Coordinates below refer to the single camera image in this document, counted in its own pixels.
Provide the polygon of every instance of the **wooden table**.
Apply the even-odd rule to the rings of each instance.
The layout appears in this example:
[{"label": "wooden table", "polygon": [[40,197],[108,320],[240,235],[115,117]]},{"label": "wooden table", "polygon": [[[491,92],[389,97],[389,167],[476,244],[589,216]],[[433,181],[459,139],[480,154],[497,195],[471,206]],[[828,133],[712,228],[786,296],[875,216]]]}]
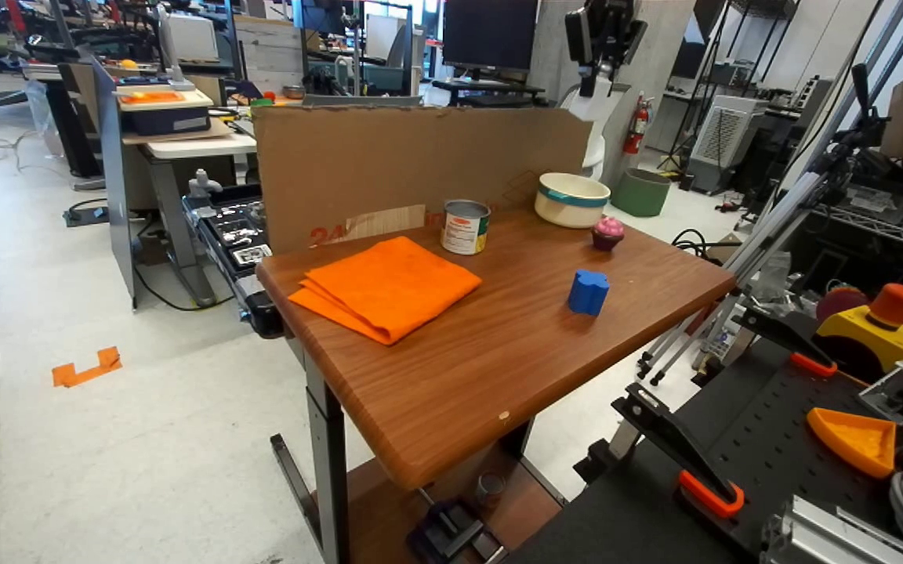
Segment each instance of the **wooden table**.
[{"label": "wooden table", "polygon": [[[350,558],[342,410],[377,452],[384,477],[410,491],[459,473],[462,461],[475,465],[482,448],[527,429],[544,407],[733,285],[726,269],[633,228],[615,254],[600,254],[589,251],[586,233],[550,225],[531,210],[500,210],[490,247],[476,258],[447,254],[439,228],[408,235],[468,265],[482,285],[393,348],[289,304],[310,265],[349,258],[370,240],[277,254],[261,265],[261,281],[284,309],[291,328],[289,341],[308,371],[326,561]],[[564,306],[576,269],[600,269],[613,281],[600,316],[576,316]],[[522,545],[536,525],[501,533],[501,538]]]}]

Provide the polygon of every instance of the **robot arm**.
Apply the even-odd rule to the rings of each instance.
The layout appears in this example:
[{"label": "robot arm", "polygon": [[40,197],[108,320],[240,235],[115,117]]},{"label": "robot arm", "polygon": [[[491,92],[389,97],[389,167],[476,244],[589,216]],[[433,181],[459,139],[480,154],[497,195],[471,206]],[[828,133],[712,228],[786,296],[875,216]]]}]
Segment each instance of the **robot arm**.
[{"label": "robot arm", "polygon": [[596,75],[615,79],[644,37],[633,0],[582,0],[576,12],[567,12],[567,47],[580,66],[580,97],[593,97]]}]

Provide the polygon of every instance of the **metal can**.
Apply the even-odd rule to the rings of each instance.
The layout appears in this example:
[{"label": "metal can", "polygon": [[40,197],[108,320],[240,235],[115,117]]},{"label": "metal can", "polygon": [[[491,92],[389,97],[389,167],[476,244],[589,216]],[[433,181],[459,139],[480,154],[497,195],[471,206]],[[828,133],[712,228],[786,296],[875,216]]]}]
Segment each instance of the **metal can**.
[{"label": "metal can", "polygon": [[490,206],[480,202],[455,197],[447,202],[441,244],[453,254],[480,254],[485,247]]}]

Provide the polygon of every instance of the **cardboard divider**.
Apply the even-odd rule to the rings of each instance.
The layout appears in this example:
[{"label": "cardboard divider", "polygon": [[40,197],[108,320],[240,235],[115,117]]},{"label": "cardboard divider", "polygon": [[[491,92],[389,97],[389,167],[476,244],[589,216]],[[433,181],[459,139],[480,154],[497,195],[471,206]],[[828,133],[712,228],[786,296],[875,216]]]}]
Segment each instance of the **cardboard divider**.
[{"label": "cardboard divider", "polygon": [[274,251],[417,228],[448,197],[531,206],[544,171],[580,171],[589,126],[564,111],[261,111]]}]

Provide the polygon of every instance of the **storage bin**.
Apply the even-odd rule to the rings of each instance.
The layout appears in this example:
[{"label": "storage bin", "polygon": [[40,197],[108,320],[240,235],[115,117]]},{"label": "storage bin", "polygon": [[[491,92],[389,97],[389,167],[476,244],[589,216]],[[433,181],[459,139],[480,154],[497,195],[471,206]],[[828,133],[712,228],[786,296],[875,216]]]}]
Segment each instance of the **storage bin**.
[{"label": "storage bin", "polygon": [[669,188],[669,174],[637,167],[622,180],[617,192],[613,192],[613,204],[632,216],[662,216]]}]

